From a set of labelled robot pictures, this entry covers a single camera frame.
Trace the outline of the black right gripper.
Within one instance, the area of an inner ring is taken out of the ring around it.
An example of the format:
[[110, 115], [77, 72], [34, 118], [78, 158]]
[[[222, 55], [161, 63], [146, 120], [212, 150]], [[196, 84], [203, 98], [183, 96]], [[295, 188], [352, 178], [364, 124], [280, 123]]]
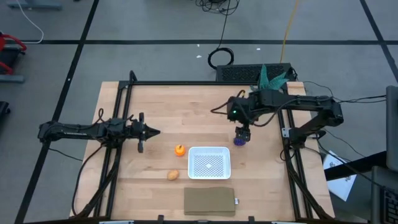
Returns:
[[253, 112], [251, 100], [249, 98], [231, 96], [228, 99], [228, 120], [242, 124], [242, 127], [236, 127], [235, 138], [249, 142], [251, 139], [249, 126], [258, 120], [258, 115]]

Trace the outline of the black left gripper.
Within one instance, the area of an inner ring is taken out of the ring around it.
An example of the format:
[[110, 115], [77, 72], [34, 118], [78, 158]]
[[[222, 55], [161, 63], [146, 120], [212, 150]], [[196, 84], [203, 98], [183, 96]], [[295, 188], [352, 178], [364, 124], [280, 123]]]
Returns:
[[160, 130], [151, 128], [144, 122], [144, 113], [139, 113], [139, 119], [134, 119], [130, 125], [129, 135], [133, 139], [138, 139], [137, 150], [144, 152], [144, 141], [160, 134]]

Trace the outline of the white perforated plastic basket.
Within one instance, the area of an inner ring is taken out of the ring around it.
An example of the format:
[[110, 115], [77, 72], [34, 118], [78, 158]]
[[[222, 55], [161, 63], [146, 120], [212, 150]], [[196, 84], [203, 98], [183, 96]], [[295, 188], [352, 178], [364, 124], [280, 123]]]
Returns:
[[196, 180], [226, 180], [231, 177], [231, 157], [227, 147], [191, 147], [188, 176]]

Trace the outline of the green plant in white pot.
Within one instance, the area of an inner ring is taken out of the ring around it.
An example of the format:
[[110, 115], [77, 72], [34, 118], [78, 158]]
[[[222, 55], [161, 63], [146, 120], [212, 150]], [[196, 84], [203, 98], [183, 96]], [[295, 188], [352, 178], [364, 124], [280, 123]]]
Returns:
[[250, 90], [280, 90], [282, 86], [289, 81], [289, 79], [285, 77], [286, 72], [276, 76], [271, 80], [268, 78], [267, 74], [267, 67], [263, 64], [259, 79], [257, 81], [257, 86], [251, 85]]

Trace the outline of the black vented box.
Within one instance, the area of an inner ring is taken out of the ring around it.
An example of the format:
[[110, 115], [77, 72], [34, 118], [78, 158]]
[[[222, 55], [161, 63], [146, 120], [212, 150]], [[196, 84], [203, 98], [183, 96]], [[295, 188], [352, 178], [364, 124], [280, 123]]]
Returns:
[[[255, 83], [259, 80], [263, 64], [219, 65], [216, 68], [217, 82]], [[297, 74], [290, 63], [266, 63], [267, 77], [272, 80], [281, 74], [295, 81]]]

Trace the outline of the olive folded cloth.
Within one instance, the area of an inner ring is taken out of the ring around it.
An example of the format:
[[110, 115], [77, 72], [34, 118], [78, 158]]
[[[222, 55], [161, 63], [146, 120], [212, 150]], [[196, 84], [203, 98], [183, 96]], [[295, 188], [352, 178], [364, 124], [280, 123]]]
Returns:
[[233, 217], [236, 214], [234, 189], [184, 188], [184, 214]]

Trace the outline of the white printed paper sheet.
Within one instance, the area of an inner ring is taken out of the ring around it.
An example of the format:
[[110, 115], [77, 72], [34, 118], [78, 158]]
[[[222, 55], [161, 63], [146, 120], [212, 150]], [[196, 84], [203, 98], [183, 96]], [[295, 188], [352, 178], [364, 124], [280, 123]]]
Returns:
[[[333, 151], [328, 151], [328, 154], [323, 159], [323, 169], [327, 170], [329, 168], [342, 165], [343, 163], [347, 163], [347, 161], [337, 156]], [[347, 201], [356, 176], [357, 175], [355, 174], [340, 179], [328, 180], [328, 190], [343, 201]]]

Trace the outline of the black desk beam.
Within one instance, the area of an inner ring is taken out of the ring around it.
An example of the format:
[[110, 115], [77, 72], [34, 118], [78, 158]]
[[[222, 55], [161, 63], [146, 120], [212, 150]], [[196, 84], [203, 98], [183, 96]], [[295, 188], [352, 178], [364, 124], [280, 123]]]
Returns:
[[386, 156], [386, 151], [378, 152], [371, 156], [328, 168], [324, 170], [326, 180], [335, 180], [354, 174], [369, 172], [374, 166], [386, 168]]

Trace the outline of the grey case with keyboard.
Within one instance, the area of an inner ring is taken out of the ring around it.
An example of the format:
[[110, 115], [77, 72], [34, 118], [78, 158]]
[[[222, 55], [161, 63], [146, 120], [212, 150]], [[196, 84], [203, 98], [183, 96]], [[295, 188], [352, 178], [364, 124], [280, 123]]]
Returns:
[[398, 224], [398, 172], [372, 168], [371, 224]]

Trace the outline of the grey upright panel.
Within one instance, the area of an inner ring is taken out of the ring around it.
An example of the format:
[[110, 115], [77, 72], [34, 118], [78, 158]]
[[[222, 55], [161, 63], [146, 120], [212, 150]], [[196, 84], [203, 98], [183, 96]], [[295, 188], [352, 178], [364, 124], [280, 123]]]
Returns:
[[386, 88], [386, 164], [398, 172], [398, 86]]

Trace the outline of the red and black cart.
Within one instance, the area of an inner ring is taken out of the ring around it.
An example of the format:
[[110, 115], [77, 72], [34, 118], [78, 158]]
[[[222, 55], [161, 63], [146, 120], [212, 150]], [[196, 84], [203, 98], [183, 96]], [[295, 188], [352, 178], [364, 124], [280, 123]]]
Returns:
[[[18, 47], [6, 47], [7, 39], [13, 40]], [[24, 83], [22, 75], [14, 74], [14, 66], [19, 55], [25, 55], [26, 45], [18, 38], [4, 34], [0, 31], [0, 82], [3, 83]]]

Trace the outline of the grey table foot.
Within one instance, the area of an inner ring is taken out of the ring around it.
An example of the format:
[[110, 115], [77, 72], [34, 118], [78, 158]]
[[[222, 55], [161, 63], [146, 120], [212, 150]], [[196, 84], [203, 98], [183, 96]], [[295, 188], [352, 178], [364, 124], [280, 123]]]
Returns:
[[57, 0], [7, 0], [10, 8], [23, 9], [54, 9], [62, 10], [62, 5]]

